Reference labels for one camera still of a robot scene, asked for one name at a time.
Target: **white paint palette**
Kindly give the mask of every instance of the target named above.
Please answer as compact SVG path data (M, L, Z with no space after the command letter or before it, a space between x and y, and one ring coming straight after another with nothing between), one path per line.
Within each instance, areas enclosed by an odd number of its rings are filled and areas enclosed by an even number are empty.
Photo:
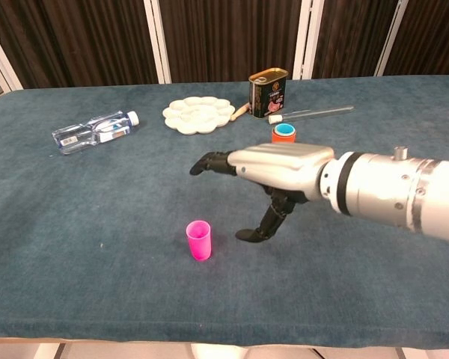
M213 132L227 124L233 113L227 99L212 96L178 99L163 110L165 125L184 135Z

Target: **blue tablecloth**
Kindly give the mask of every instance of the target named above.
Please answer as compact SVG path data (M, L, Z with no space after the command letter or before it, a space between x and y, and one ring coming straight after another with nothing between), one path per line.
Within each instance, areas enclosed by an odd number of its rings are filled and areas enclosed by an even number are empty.
M237 241L269 198L245 180L189 169L211 150L270 141L250 115L209 135L167 128L167 104L248 84L22 90L0 98L0 337L255 345L449 348L449 242L297 206L277 235ZM286 111L354 105L296 123L298 141L449 160L449 76L288 82ZM51 132L135 110L137 132L62 156ZM185 226L213 226L195 262Z

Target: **plastic cup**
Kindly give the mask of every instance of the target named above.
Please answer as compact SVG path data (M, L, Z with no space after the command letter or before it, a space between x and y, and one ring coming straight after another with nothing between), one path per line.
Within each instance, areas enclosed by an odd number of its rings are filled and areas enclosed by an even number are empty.
M206 221L193 221L186 226L189 249L196 260L207 260L211 255L211 226Z
M296 140L296 129L289 123L280 123L275 126L271 133L271 142L294 142Z

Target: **water bottle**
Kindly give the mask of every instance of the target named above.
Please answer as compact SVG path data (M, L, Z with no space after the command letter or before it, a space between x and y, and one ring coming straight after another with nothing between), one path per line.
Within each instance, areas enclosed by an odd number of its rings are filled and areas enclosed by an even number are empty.
M139 124L134 111L122 111L94 117L85 124L77 124L52 132L58 148L64 155L83 150L128 135Z

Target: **dark curtain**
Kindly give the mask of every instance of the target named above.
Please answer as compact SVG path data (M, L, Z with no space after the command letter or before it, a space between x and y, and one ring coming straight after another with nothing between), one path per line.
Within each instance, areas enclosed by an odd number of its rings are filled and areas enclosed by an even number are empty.
M409 0L385 75L449 75L449 0Z
M0 0L24 88L157 83L143 0Z
M293 71L301 0L160 0L173 82Z
M373 76L397 0L325 0L313 79Z

